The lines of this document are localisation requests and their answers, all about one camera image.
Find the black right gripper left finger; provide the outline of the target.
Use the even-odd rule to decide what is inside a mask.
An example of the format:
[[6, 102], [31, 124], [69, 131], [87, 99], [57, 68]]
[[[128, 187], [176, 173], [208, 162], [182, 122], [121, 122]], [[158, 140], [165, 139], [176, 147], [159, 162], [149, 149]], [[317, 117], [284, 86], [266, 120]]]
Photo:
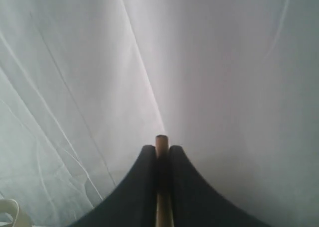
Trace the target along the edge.
[[155, 147], [142, 147], [132, 168], [115, 190], [72, 227], [154, 227], [156, 225], [157, 155]]

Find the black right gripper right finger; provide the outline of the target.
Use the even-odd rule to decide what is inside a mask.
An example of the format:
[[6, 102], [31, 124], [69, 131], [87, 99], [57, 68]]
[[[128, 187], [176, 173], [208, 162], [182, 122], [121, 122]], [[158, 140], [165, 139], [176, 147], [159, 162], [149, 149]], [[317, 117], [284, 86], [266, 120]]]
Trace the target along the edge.
[[215, 191], [181, 146], [169, 149], [171, 201], [176, 227], [260, 227], [262, 222]]

